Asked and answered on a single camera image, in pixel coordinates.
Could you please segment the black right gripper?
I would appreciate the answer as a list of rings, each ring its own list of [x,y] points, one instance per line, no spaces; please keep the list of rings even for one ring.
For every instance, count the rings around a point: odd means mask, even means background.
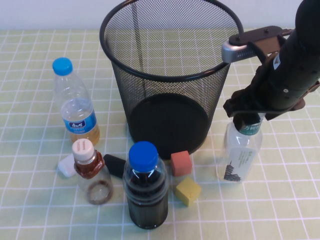
[[[234,92],[223,105],[237,130],[258,124],[258,113],[264,113],[270,121],[303,108],[304,96],[320,85],[320,48],[306,45],[295,33],[283,38],[282,43],[278,53],[270,56],[249,43],[262,64],[250,85]]]

